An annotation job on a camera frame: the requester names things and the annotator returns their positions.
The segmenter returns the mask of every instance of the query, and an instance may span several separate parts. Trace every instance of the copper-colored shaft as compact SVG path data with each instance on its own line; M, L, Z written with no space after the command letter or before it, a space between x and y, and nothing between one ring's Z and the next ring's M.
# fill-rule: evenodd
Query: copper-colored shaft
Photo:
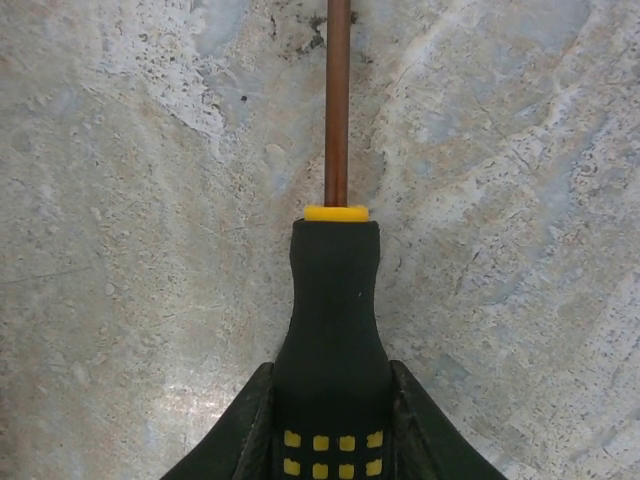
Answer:
M351 0L329 0L324 204L347 206Z

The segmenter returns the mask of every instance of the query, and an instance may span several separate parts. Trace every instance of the marble surface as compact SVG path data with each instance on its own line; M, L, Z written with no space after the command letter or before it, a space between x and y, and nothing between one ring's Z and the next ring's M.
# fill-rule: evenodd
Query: marble surface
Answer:
M640 3L354 10L390 356L511 480L640 478ZM0 11L2 478L158 478L286 332L324 1Z

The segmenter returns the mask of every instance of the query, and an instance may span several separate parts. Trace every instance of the yellow square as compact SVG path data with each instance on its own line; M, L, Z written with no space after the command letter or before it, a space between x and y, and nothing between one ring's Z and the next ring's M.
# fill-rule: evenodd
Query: yellow square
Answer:
M329 478L329 466L316 463L312 469L313 478L317 480L326 480Z
M356 437L340 437L340 450L353 452L356 449Z
M297 477L300 475L300 464L289 458L284 459L284 473Z
M367 477L375 477L382 473L382 459L367 463Z
M284 432L284 444L287 447L300 448L302 444L302 438L297 433L293 433L290 430L285 430Z
M367 436L367 447L368 448L378 448L382 446L382 442L384 440L384 434L380 432L373 433Z
M340 465L338 467L338 478L340 480L351 480L356 476L356 468L353 465Z
M326 452L329 450L329 437L323 435L313 437L313 449L316 452Z

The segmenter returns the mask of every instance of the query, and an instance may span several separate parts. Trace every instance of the metal shaft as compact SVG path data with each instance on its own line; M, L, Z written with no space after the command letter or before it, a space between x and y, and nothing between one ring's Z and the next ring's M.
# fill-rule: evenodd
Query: metal shaft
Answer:
M346 207L351 0L328 1L324 203L327 207Z

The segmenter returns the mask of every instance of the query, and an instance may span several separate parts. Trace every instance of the screwdriver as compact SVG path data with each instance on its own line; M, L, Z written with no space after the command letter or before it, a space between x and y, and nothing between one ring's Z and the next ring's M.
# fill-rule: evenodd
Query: screwdriver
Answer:
M504 479L383 348L380 229L348 206L350 0L327 13L325 198L293 224L288 333L163 479Z

